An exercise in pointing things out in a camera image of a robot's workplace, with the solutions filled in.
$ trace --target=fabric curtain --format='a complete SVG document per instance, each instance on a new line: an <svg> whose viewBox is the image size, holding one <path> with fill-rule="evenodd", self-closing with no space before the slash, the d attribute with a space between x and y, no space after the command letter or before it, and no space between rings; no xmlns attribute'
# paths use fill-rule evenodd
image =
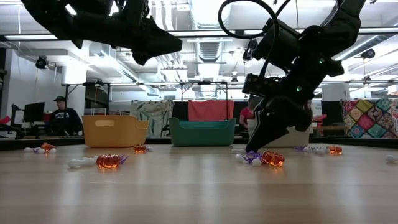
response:
<svg viewBox="0 0 398 224"><path fill-rule="evenodd" d="M385 98L342 101L348 135L354 138L398 138L391 106L392 101Z"/></svg>
<svg viewBox="0 0 398 224"><path fill-rule="evenodd" d="M169 122L173 106L171 100L132 102L130 115L137 117L139 121L149 121L147 138L164 138L167 131L162 131L162 128Z"/></svg>
<svg viewBox="0 0 398 224"><path fill-rule="evenodd" d="M222 121L232 119L233 113L234 101L232 100L188 101L188 116L190 121Z"/></svg>

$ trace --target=wall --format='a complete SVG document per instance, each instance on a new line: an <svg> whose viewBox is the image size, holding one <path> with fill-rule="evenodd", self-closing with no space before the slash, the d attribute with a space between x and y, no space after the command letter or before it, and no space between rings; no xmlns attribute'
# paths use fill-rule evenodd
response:
<svg viewBox="0 0 398 224"><path fill-rule="evenodd" d="M57 69L57 73L50 69L39 70L34 62L19 57L15 50L8 49L6 70L8 75L4 78L0 117L11 117L12 104L24 108L25 104L44 102L45 111L57 109L53 100L58 95L65 95L65 89L61 86L61 69ZM23 112L17 112L16 123L21 123L22 119Z"/></svg>

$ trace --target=red curtain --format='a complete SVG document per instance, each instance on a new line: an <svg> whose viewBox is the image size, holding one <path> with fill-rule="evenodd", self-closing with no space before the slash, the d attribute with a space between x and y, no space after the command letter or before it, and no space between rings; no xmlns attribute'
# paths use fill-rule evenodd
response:
<svg viewBox="0 0 398 224"><path fill-rule="evenodd" d="M234 101L226 100L188 101L190 121L222 121L231 119L234 112Z"/></svg>

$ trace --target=ceiling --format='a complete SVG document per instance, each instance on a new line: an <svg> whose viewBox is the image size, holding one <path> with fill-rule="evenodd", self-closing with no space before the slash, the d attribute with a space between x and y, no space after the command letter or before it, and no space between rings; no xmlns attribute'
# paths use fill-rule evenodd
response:
<svg viewBox="0 0 398 224"><path fill-rule="evenodd" d="M273 0L266 0L272 8L276 9L282 4L279 0L276 6L272 5ZM189 5L187 0L172 0L171 17L167 17L166 4L169 0L152 1L151 15L157 21L158 26L163 26L165 30L170 30L170 26L174 30L193 30L195 26L192 22L191 12L187 10L190 6L192 12L194 10L201 12L205 16L197 18L196 20L203 20L207 22L216 21L216 12L222 0L190 0ZM320 24L329 15L334 0L298 0L290 2L279 16L280 20L294 28L304 29L310 25ZM162 16L160 17L157 8L160 8ZM374 27L376 32L383 27L398 26L398 16L396 10L398 8L398 0L378 0L375 4L370 4L367 1L363 10L361 11L361 27ZM228 28L231 30L236 29L262 29L263 25L268 20L269 16L266 11L261 7L251 2L237 2L231 6L230 15L228 17ZM0 35L10 34L48 34L48 32L24 9L19 1L5 1L0 0ZM361 35L354 45L366 42L374 37L373 35ZM230 81L232 76L237 76L239 81L244 80L247 73L259 73L263 61L252 60L244 63L241 56L243 48L247 44L247 40L233 39L224 37L226 41L220 46L220 57L216 61L216 75L213 80L227 80ZM198 48L195 43L182 39L183 47L179 56L185 66L188 80L198 80L203 74L199 71L199 65L202 66L201 60L198 56ZM86 64L90 69L88 70L89 77L102 78L119 82L118 78L121 74L115 69L113 63L106 63L103 58L93 55L96 53L93 49L94 45L86 41L83 49L76 48L70 41L35 41L35 42L11 42L10 46L16 48L19 46L19 52L22 56L28 55L30 57L38 56L39 52L42 54L46 52L50 55L49 60L57 65L68 65L71 60L81 61ZM371 46L376 52L373 59L363 60L357 57L350 57L344 60L343 64L346 69L344 75L338 77L326 77L325 80L361 80L365 75L371 75L373 80L390 80L398 77L398 63L395 58L398 57L398 36L390 35L385 41L382 41L374 46ZM67 50L67 53L59 52L60 49ZM129 49L117 48L114 58L122 64L123 67L130 70L140 82L160 82L164 81L162 76L158 74L159 62L157 59L152 58L145 66L140 66L131 57ZM277 67L270 65L267 70L267 75L282 76L284 72ZM382 92L387 88L386 84L373 85L367 88L367 91ZM132 88L125 88L126 91L133 90Z"/></svg>

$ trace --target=man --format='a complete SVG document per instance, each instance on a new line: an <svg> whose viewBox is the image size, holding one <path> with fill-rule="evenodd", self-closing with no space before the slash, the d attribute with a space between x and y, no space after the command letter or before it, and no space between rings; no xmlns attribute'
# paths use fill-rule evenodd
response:
<svg viewBox="0 0 398 224"><path fill-rule="evenodd" d="M51 114L50 125L52 131L56 134L64 134L64 131L68 135L77 135L81 131L81 120L77 112L72 108L66 108L66 120L65 116L65 97L58 96L55 100L57 102L58 110Z"/></svg>

